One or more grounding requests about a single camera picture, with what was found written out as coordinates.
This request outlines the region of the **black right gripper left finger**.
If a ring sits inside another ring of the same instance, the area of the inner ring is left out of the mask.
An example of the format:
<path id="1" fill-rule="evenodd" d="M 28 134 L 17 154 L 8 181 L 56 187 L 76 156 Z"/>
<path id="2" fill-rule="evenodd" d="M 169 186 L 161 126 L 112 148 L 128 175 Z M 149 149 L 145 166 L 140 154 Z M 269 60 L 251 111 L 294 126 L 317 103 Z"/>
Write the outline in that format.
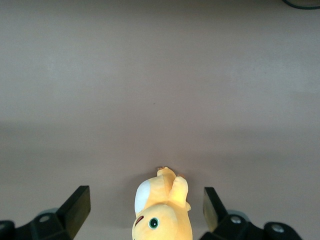
<path id="1" fill-rule="evenodd" d="M 73 240 L 90 214 L 90 187 L 79 186 L 60 206 L 40 212 L 30 222 L 16 227 L 0 222 L 2 240 Z"/>

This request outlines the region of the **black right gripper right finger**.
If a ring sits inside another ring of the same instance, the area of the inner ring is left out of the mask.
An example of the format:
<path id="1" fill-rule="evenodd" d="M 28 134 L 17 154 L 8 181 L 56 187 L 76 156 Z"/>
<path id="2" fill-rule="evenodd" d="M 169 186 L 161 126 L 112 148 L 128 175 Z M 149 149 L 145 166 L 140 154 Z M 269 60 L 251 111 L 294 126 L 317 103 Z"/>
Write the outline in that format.
<path id="1" fill-rule="evenodd" d="M 269 221 L 259 228 L 243 212 L 227 210 L 213 187 L 204 188 L 203 215 L 208 231 L 202 240 L 302 240 L 285 223 Z"/>

